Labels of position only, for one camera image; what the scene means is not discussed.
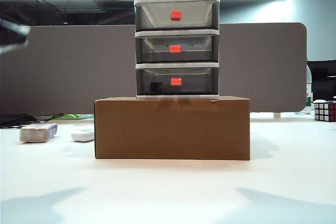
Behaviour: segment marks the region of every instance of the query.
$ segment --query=desk surface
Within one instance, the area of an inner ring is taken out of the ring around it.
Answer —
[[[1,223],[336,223],[335,123],[252,119],[251,161],[95,159],[82,123],[1,130]]]

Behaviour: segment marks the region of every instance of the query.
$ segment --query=drawer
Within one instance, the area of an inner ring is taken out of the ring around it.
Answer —
[[[219,28],[219,0],[135,0],[135,29]]]
[[[140,31],[136,62],[218,62],[218,30]]]
[[[137,96],[218,95],[218,63],[136,65]]]

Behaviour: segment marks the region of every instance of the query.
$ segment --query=gray desk divider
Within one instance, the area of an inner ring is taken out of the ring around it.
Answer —
[[[251,111],[300,111],[307,31],[300,23],[221,24],[219,94]],[[32,27],[0,56],[1,114],[93,113],[93,101],[135,96],[134,26]]]

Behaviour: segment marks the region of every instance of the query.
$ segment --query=cardboard box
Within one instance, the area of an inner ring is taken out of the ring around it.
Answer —
[[[96,158],[250,159],[249,99],[94,102]]]

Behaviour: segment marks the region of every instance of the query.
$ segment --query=rubik's cube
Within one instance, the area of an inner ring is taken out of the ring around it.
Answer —
[[[315,103],[315,120],[335,122],[336,102]]]

